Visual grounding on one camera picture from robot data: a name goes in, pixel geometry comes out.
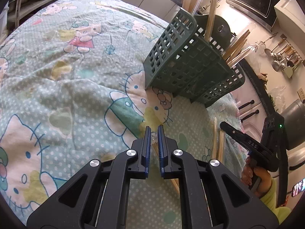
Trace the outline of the hanging ladles and utensils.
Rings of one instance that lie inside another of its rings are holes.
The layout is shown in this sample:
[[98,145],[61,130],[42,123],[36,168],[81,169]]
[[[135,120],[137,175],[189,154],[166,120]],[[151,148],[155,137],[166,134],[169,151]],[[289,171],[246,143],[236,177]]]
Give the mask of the hanging ladles and utensils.
[[277,32],[269,36],[266,40],[261,41],[263,46],[263,53],[273,59],[271,64],[275,72],[282,72],[288,79],[292,79],[297,69],[304,65],[304,58],[297,52],[297,50],[288,42],[286,35],[280,35],[280,40],[273,48],[267,48],[266,43],[275,39]]

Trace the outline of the green plastic utensil basket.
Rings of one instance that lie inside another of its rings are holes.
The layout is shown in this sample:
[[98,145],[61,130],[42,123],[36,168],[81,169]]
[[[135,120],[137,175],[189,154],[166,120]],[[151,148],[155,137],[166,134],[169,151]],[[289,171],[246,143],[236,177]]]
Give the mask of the green plastic utensil basket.
[[217,15],[211,38],[205,40],[207,21],[208,15],[179,10],[143,63],[146,88],[209,107],[244,84],[240,65],[229,67],[222,57],[232,39],[229,24]]

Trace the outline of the long chopstick pair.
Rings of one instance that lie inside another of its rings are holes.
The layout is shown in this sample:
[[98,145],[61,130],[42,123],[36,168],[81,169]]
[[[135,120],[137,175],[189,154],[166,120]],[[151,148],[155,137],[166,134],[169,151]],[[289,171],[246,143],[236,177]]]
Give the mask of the long chopstick pair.
[[[154,152],[157,156],[157,159],[159,159],[158,139],[157,139],[157,134],[154,133],[154,132],[152,133],[152,147],[153,147],[153,150],[154,150]],[[176,193],[178,195],[180,195],[178,179],[171,179],[171,184],[174,187]]]

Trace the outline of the Hello Kitty patterned tablecloth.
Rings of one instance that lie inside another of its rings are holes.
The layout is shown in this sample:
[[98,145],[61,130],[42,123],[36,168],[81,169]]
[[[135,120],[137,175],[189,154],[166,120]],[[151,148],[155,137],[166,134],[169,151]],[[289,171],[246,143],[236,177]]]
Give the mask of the Hello Kitty patterned tablecloth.
[[59,0],[1,44],[1,195],[24,226],[91,159],[107,161],[159,125],[211,159],[214,122],[241,129],[225,95],[209,108],[145,88],[143,62],[167,22],[121,0]]

